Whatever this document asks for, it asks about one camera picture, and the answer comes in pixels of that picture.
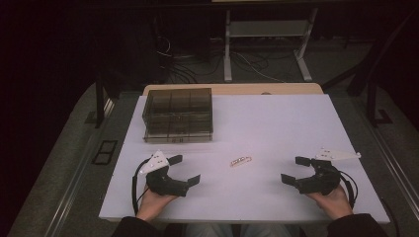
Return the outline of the black floor socket frame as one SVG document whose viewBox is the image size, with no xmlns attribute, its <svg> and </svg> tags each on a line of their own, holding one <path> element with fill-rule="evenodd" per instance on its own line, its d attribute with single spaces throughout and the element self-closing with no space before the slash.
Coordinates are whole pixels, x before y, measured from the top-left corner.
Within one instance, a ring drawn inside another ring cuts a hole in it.
<svg viewBox="0 0 419 237">
<path fill-rule="evenodd" d="M 108 165 L 112 161 L 117 144 L 116 140 L 103 140 L 92 163 L 94 165 Z"/>
</svg>

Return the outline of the black metal stand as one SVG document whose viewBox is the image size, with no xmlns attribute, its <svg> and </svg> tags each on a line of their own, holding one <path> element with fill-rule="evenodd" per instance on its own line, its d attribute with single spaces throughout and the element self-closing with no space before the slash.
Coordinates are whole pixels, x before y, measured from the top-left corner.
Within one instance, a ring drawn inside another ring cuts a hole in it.
<svg viewBox="0 0 419 237">
<path fill-rule="evenodd" d="M 377 109 L 377 89 L 382 87 L 419 130 L 419 5 L 394 27 L 377 37 L 358 64 L 323 83 L 323 91 L 354 76 L 347 88 L 358 97 L 367 89 L 366 114 L 372 126 L 390 123 Z"/>
<path fill-rule="evenodd" d="M 111 102 L 113 101 L 108 93 L 109 85 L 104 76 L 97 72 L 95 74 L 95 110 L 90 112 L 85 119 L 88 124 L 94 124 L 99 128 L 109 113 Z"/>
</svg>

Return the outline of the metal floor rail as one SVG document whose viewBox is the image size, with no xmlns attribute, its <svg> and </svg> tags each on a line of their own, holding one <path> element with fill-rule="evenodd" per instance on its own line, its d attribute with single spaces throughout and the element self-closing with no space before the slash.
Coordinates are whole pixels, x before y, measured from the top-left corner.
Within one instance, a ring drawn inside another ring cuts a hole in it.
<svg viewBox="0 0 419 237">
<path fill-rule="evenodd" d="M 382 137 L 382 134 L 378 130 L 378 126 L 374 126 L 373 123 L 367 118 L 367 108 L 363 105 L 362 101 L 360 99 L 353 98 L 352 102 L 355 105 L 357 113 L 363 119 L 364 124 L 372 134 L 381 153 L 384 164 L 388 168 L 391 176 L 401 190 L 415 218 L 419 220 L 419 193 L 415 190 L 408 177 L 402 170 L 400 164 L 396 160 L 396 156 L 391 151 L 390 147 L 385 142 L 385 139 Z"/>
<path fill-rule="evenodd" d="M 114 106 L 115 103 L 111 99 L 108 99 L 105 105 L 101 107 L 105 120 L 99 125 L 99 127 L 94 127 L 91 131 L 88 140 L 83 147 L 83 152 L 80 155 L 80 161 L 74 170 L 63 197 L 58 203 L 57 210 L 54 212 L 53 218 L 44 234 L 44 237 L 58 237 L 80 190 L 80 184 L 83 179 L 85 169 L 91 162 L 91 157 L 93 156 L 94 150 L 96 149 L 99 139 L 102 136 L 102 125 L 106 123 L 106 120 L 112 113 Z"/>
</svg>

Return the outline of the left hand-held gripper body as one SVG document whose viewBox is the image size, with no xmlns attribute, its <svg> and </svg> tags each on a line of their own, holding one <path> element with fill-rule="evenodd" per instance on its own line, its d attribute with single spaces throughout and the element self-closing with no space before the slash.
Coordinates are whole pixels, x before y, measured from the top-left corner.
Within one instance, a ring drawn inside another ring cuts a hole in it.
<svg viewBox="0 0 419 237">
<path fill-rule="evenodd" d="M 140 166 L 139 174 L 146 177 L 146 185 L 152 192 L 161 196 L 184 197 L 190 187 L 186 181 L 174 180 L 168 175 L 168 159 L 161 150 L 157 150 Z"/>
</svg>

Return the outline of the small pale connector piece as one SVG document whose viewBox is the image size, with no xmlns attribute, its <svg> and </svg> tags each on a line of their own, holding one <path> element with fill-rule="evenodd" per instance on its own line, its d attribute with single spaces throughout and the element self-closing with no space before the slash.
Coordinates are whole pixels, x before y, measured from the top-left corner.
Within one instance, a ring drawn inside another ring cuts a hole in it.
<svg viewBox="0 0 419 237">
<path fill-rule="evenodd" d="M 237 159 L 231 161 L 229 166 L 231 168 L 233 168 L 233 167 L 240 166 L 240 165 L 245 164 L 245 163 L 250 162 L 250 161 L 252 161 L 252 157 L 250 157 L 250 156 L 240 157 L 240 158 L 237 158 Z"/>
</svg>

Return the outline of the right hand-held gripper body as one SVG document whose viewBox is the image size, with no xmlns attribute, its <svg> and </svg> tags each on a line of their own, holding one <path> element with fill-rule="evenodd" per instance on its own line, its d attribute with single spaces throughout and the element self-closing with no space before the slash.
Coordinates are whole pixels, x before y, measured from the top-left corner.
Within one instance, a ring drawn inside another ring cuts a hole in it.
<svg viewBox="0 0 419 237">
<path fill-rule="evenodd" d="M 361 157 L 362 155 L 359 152 L 339 151 L 322 147 L 313 158 L 310 158 L 311 165 L 309 167 L 314 169 L 314 175 L 298 179 L 298 191 L 301 194 L 322 193 L 327 196 L 343 181 L 348 193 L 356 194 L 358 192 L 356 182 L 348 174 L 338 170 L 332 162 Z"/>
</svg>

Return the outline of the smoked clear plastic drawer box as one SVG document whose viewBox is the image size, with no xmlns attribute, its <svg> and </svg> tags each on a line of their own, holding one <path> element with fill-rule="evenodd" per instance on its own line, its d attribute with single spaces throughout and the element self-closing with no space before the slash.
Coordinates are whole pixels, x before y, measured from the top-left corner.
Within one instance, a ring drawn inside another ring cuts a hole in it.
<svg viewBox="0 0 419 237">
<path fill-rule="evenodd" d="M 211 141 L 211 88 L 151 90 L 142 119 L 148 143 Z"/>
</svg>

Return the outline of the white metal stand frame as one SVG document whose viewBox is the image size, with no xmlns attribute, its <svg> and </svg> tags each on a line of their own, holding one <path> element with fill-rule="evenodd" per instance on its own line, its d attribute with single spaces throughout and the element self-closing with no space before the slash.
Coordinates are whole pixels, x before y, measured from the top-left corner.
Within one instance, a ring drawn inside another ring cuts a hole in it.
<svg viewBox="0 0 419 237">
<path fill-rule="evenodd" d="M 225 14 L 225 37 L 223 72 L 224 81 L 232 81 L 230 40 L 236 38 L 263 37 L 301 37 L 301 44 L 293 51 L 293 56 L 304 82 L 311 82 L 312 77 L 304 61 L 304 54 L 315 23 L 318 9 L 310 10 L 306 20 L 277 20 L 277 21 L 232 21 L 231 12 Z"/>
</svg>

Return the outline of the person's right hand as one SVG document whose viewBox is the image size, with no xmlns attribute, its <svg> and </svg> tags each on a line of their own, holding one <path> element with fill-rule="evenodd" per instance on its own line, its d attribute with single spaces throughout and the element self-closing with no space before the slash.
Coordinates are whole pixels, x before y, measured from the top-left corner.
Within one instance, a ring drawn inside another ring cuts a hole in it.
<svg viewBox="0 0 419 237">
<path fill-rule="evenodd" d="M 346 193 L 341 186 L 338 186 L 329 195 L 322 193 L 307 194 L 316 204 L 332 219 L 336 220 L 353 214 Z"/>
</svg>

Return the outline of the person's left hand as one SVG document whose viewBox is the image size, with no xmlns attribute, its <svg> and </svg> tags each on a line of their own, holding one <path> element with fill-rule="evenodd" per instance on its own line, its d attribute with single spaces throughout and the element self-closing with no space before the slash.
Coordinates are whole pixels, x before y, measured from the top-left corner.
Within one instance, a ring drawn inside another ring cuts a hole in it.
<svg viewBox="0 0 419 237">
<path fill-rule="evenodd" d="M 148 186 L 145 186 L 144 194 L 135 217 L 146 222 L 151 222 L 163 211 L 166 205 L 176 198 L 176 196 L 161 196 L 152 192 Z"/>
</svg>

